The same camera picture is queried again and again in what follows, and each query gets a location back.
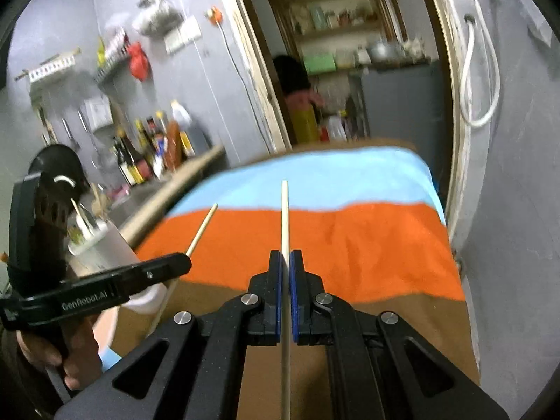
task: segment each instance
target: white hose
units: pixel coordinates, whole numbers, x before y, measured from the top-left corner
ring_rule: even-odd
[[[467,125],[470,127],[483,127],[486,123],[490,121],[494,113],[496,112],[496,108],[498,107],[498,100],[499,100],[499,89],[500,89],[500,81],[499,81],[499,64],[498,64],[498,56],[496,55],[496,50],[494,49],[494,44],[492,42],[492,38],[488,31],[488,27],[486,26],[486,21],[484,20],[484,15],[482,14],[482,8],[478,0],[474,0],[474,8],[477,11],[478,20],[481,23],[482,34],[484,36],[484,40],[490,49],[490,56],[492,57],[492,64],[494,68],[494,76],[495,76],[495,86],[494,86],[494,94],[492,96],[492,102],[490,103],[490,107],[488,111],[478,120],[471,120],[469,116],[468,106],[467,106],[467,77],[469,75],[470,63],[473,58],[474,52],[474,22],[472,20],[466,19],[467,25],[469,26],[469,41],[467,44],[467,55],[465,56],[465,63],[463,66],[463,74],[461,74],[461,84],[460,84],[460,106],[461,106],[461,115],[463,116],[463,120]]]

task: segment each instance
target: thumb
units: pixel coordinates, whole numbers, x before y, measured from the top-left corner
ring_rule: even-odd
[[[46,364],[59,366],[62,363],[61,353],[45,338],[28,331],[18,331],[17,338],[23,356],[36,368],[43,368]]]

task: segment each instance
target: silver pot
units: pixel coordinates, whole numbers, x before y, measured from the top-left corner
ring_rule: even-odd
[[[406,58],[403,47],[398,41],[377,41],[367,47],[371,61],[391,61]]]

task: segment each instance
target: pink cloth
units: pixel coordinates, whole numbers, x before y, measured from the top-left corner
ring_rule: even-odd
[[[297,111],[306,110],[311,104],[315,104],[317,107],[324,107],[325,101],[320,94],[309,89],[290,93],[286,96],[286,104],[288,105],[288,110]]]

